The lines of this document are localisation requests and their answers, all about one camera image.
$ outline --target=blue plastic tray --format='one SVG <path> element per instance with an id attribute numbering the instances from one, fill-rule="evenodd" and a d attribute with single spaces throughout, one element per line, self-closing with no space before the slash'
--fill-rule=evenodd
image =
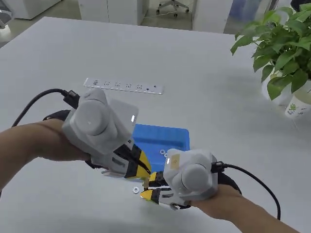
<path id="1" fill-rule="evenodd" d="M 161 149 L 190 150 L 189 131 L 186 129 L 136 124 L 133 138 L 146 153 L 152 172 L 164 169 L 165 158 L 160 154 Z"/>

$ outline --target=black connector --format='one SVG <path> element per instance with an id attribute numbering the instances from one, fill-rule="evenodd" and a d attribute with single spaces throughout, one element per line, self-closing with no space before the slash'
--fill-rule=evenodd
<path id="1" fill-rule="evenodd" d="M 211 173 L 223 172 L 225 170 L 225 164 L 223 161 L 217 161 L 212 163 Z"/>
<path id="2" fill-rule="evenodd" d="M 74 109 L 78 108 L 80 96 L 77 93 L 75 93 L 73 90 L 70 90 L 69 92 L 66 91 L 65 95 L 62 93 L 62 95 L 64 96 L 64 102 L 69 104 Z"/>

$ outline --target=hand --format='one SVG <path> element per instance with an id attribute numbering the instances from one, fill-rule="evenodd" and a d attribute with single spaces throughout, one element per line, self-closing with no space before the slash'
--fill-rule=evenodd
<path id="1" fill-rule="evenodd" d="M 237 190 L 229 185 L 218 185 L 216 195 L 208 200 L 192 201 L 191 205 L 198 207 L 212 218 L 229 220 L 239 203 L 248 201 Z"/>
<path id="2" fill-rule="evenodd" d="M 63 121 L 50 119 L 34 123 L 37 142 L 34 158 L 39 156 L 53 161 L 88 160 L 89 155 L 71 144 L 62 132 Z"/>

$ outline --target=white table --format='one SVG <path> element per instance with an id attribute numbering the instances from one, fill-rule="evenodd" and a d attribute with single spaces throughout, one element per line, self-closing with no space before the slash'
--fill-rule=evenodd
<path id="1" fill-rule="evenodd" d="M 187 128 L 192 148 L 244 167 L 276 194 L 282 219 L 309 232 L 310 125 L 304 130 L 260 93 L 253 48 L 232 57 L 233 36 L 163 28 L 43 18 L 0 49 L 0 130 L 28 101 L 54 87 L 83 93 L 86 77 L 165 86 L 163 95 L 106 91 L 139 107 L 138 123 Z M 67 106 L 61 96 L 39 101 L 22 123 Z M 243 194 L 276 214 L 269 194 L 228 170 Z M 36 159 L 16 175 L 0 201 L 6 233 L 239 232 L 191 208 L 171 211 L 132 193 L 136 184 L 103 177 L 83 162 Z"/>

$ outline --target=small washer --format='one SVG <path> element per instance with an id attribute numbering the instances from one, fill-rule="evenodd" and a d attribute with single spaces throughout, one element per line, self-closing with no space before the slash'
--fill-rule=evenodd
<path id="1" fill-rule="evenodd" d="M 139 188 L 138 188 L 138 187 L 134 187 L 134 188 L 133 188 L 133 193 L 134 193 L 134 194 L 139 193 Z"/>

